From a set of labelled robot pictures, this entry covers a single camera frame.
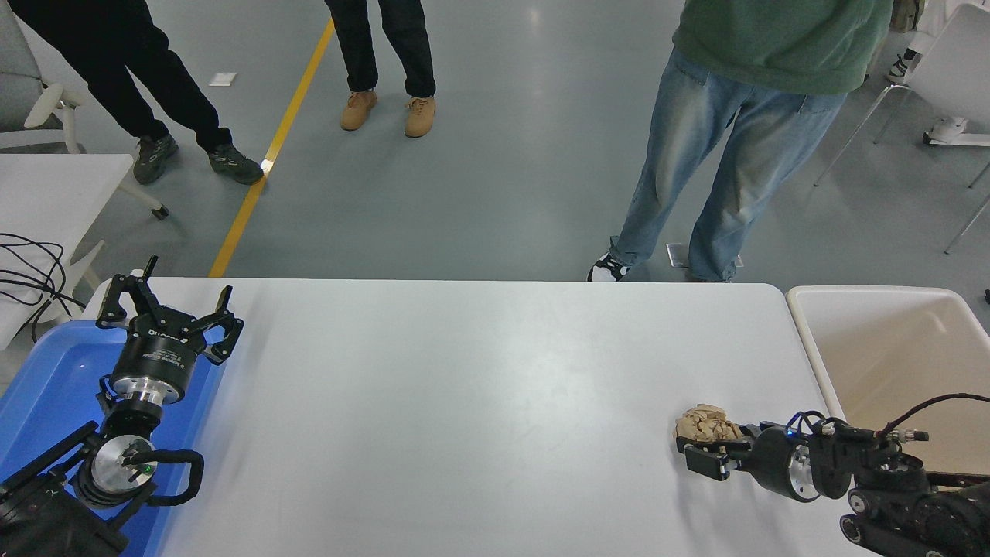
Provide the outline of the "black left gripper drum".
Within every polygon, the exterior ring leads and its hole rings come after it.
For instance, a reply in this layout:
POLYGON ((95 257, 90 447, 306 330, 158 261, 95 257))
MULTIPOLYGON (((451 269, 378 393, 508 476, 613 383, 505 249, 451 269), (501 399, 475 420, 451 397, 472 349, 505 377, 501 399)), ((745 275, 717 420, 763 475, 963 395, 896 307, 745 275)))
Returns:
POLYGON ((203 334, 183 337, 153 328, 128 331, 128 338, 112 373, 112 384, 151 378, 171 388, 186 388, 196 359, 203 352, 203 334))

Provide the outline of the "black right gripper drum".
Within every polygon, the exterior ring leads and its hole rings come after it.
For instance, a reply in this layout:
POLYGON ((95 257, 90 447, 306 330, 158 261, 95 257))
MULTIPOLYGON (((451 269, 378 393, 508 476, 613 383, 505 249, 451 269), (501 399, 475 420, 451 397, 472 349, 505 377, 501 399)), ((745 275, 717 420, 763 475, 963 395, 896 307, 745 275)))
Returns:
POLYGON ((781 425, 765 428, 749 455, 749 473, 764 489, 801 500, 800 444, 781 425))

